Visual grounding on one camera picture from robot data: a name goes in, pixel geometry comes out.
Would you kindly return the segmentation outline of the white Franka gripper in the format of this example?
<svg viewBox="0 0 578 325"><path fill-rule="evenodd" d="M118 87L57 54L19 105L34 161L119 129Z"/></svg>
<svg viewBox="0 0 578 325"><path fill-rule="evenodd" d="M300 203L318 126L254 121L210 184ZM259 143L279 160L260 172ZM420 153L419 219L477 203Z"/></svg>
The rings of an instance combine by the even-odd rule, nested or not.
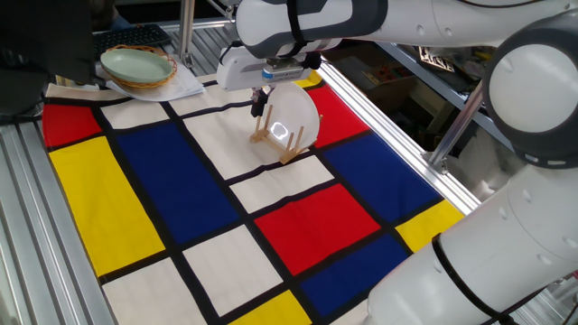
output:
<svg viewBox="0 0 578 325"><path fill-rule="evenodd" d="M267 87L253 90L251 97L253 104L250 110L252 117L262 116L266 105L266 96L270 97L275 91L276 84L263 79L262 72L266 66L265 59L255 58L248 50L241 46L225 48L221 51L216 81L224 90L241 90Z"/></svg>

